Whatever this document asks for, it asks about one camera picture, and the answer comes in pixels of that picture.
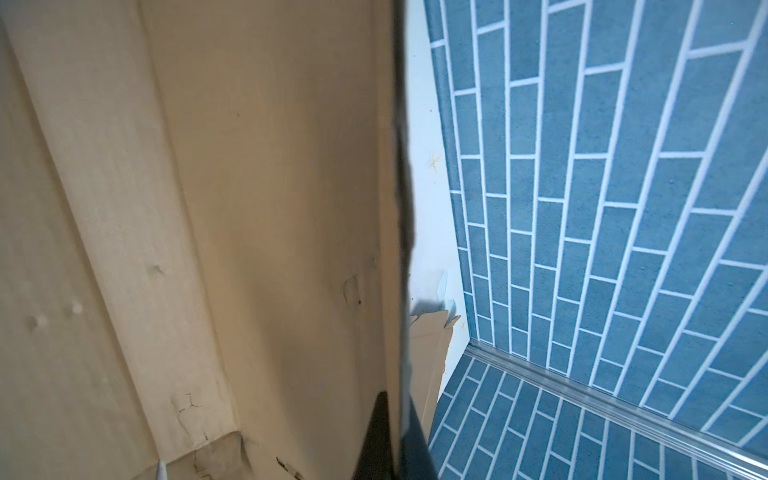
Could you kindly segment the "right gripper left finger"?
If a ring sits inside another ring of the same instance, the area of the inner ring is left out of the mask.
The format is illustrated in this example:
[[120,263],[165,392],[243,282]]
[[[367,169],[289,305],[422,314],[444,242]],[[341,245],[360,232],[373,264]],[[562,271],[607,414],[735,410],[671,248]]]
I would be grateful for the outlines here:
[[352,479],[385,480],[393,478],[388,395],[386,391],[381,391],[375,399]]

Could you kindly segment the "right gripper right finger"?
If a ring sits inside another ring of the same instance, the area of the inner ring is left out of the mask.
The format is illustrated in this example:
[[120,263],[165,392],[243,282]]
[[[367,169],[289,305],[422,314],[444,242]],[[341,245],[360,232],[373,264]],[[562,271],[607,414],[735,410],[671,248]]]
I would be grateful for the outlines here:
[[413,401],[408,410],[408,428],[400,439],[398,477],[402,480],[438,479]]

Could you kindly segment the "brown cardboard box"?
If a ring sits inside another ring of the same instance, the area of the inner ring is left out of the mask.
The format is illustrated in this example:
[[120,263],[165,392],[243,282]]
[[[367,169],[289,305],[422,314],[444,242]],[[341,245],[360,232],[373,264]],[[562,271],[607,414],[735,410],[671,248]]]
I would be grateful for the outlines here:
[[399,1],[1,5],[1,475],[352,479],[408,428]]
[[422,433],[431,433],[453,328],[460,319],[447,310],[413,317],[409,327],[410,393]]

